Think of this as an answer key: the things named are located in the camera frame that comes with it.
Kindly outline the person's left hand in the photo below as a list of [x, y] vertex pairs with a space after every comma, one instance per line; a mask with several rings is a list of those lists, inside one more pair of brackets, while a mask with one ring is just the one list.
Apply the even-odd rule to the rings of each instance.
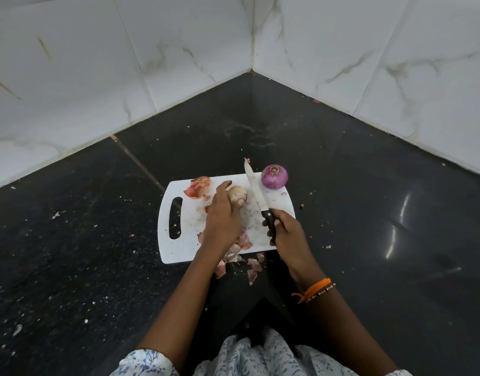
[[232, 181], [228, 180], [216, 188], [207, 209], [206, 228], [203, 232], [202, 246], [214, 249], [222, 257], [237, 241], [241, 231], [240, 210], [233, 210], [226, 195]]

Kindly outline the person's right hand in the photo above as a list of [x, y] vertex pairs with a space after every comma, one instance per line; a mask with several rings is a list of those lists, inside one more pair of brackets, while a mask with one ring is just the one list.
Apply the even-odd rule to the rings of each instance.
[[301, 224], [287, 212], [272, 209], [276, 235], [270, 245], [275, 246], [286, 264], [289, 274], [300, 290], [306, 290], [325, 278], [325, 274], [315, 260]]

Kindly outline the pale peeled onion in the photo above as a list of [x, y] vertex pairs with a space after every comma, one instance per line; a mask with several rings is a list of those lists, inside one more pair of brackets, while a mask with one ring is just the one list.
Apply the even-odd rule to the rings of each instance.
[[233, 202], [239, 198], [244, 198], [247, 201], [248, 192], [243, 187], [236, 185], [228, 189], [226, 195], [230, 204], [233, 205]]

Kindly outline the black handled kitchen knife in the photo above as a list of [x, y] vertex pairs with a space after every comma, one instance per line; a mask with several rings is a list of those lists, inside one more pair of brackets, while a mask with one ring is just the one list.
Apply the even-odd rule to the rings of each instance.
[[261, 211], [261, 215], [264, 219], [264, 221], [267, 224], [268, 230], [271, 234], [271, 242], [275, 245], [276, 244], [276, 225], [275, 225], [275, 220], [276, 217], [274, 216], [274, 213], [271, 208], [268, 207], [267, 202], [265, 200], [264, 194], [262, 193], [262, 190], [260, 188], [260, 184], [258, 180], [256, 179], [256, 176], [249, 164], [249, 161], [247, 158], [244, 158], [244, 170], [245, 174], [248, 178], [250, 188], [252, 190], [252, 193], [256, 199], [256, 202], [259, 206], [259, 209]]

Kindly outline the person's left forearm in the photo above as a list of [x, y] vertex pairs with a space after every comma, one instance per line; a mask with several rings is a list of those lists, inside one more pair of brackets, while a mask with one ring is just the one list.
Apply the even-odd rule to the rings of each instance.
[[150, 326], [138, 349], [163, 354], [181, 373], [195, 334], [212, 275], [229, 245], [202, 244], [181, 281]]

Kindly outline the person's right forearm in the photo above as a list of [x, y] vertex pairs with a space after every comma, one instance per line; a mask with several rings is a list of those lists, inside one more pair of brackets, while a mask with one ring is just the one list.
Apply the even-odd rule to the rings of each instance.
[[379, 346], [337, 290], [319, 290], [305, 302], [332, 357], [360, 376], [385, 376], [400, 368]]

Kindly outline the pile of onion skin scraps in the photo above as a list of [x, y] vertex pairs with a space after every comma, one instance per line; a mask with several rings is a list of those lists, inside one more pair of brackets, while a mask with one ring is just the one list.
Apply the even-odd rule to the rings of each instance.
[[245, 250], [251, 247], [251, 242], [245, 230], [234, 227], [206, 228], [200, 233], [201, 246], [193, 259], [193, 267], [203, 276], [213, 279], [223, 278], [227, 270], [231, 275], [243, 272], [247, 276], [249, 285], [253, 285], [259, 273], [262, 272], [262, 259], [260, 252], [257, 258], [244, 258]]

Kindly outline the purple onion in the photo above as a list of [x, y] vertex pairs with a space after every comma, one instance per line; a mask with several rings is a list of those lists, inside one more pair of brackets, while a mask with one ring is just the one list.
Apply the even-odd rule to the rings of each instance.
[[261, 173], [261, 183], [268, 189], [281, 189], [289, 180], [287, 170], [278, 164], [266, 166]]

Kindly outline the large onion peel piece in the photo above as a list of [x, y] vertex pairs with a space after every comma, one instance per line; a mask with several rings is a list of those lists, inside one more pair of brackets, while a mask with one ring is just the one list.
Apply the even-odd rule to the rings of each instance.
[[191, 199], [202, 199], [207, 201], [210, 199], [209, 194], [212, 180], [207, 176], [200, 176], [191, 180], [189, 187], [184, 190], [184, 194]]

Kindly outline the white plastic cutting board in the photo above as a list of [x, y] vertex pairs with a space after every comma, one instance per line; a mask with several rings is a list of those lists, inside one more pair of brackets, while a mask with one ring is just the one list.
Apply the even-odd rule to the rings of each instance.
[[[251, 247], [240, 254], [273, 250], [267, 236], [267, 228], [262, 226], [263, 217], [246, 174], [224, 175], [211, 178], [209, 195], [213, 196], [216, 187], [224, 181], [232, 181], [233, 186], [242, 186], [248, 192], [245, 207], [240, 211], [242, 228], [246, 230]], [[205, 205], [211, 200], [192, 199], [184, 191], [191, 184], [190, 179], [172, 181], [162, 198], [158, 215], [157, 235], [161, 260], [165, 264], [189, 262], [200, 247], [198, 234], [206, 226]]]

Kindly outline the white floral garment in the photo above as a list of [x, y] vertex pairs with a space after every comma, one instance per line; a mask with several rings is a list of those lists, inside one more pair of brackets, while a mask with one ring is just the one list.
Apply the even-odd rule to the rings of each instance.
[[[202, 361], [191, 376], [359, 376], [331, 356], [306, 345], [291, 349], [283, 337], [268, 327], [263, 345], [249, 338], [227, 337], [213, 360]], [[162, 353], [137, 349], [119, 362], [110, 376], [180, 376]]]

